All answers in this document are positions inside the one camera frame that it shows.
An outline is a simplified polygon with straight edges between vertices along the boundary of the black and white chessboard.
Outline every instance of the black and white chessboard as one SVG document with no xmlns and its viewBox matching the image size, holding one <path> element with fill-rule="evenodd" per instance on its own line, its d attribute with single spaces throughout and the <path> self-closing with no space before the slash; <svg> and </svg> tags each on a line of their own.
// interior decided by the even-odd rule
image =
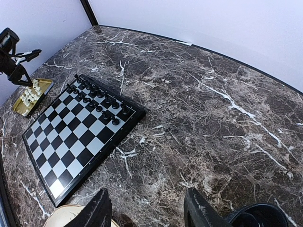
<svg viewBox="0 0 303 227">
<path fill-rule="evenodd" d="M 54 100 L 22 136 L 54 206 L 77 190 L 144 115 L 143 108 L 85 75 Z"/>
</svg>

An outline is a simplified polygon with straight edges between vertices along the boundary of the marble table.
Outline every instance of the marble table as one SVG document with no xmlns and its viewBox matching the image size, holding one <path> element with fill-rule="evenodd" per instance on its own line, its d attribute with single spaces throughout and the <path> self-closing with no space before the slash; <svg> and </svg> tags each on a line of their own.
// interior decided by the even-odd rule
<svg viewBox="0 0 303 227">
<path fill-rule="evenodd" d="M 221 215 L 269 202 L 302 226 L 303 97 L 203 49 L 102 26 L 32 75 L 55 81 L 32 118 L 11 110 L 21 88 L 0 109 L 4 169 L 22 226 L 42 226 L 54 207 L 21 134 L 76 73 L 121 91 L 147 115 L 69 204 L 86 205 L 106 187 L 119 218 L 140 227 L 182 227 L 185 191 L 196 187 Z M 136 156 L 125 155 L 132 150 Z"/>
</svg>

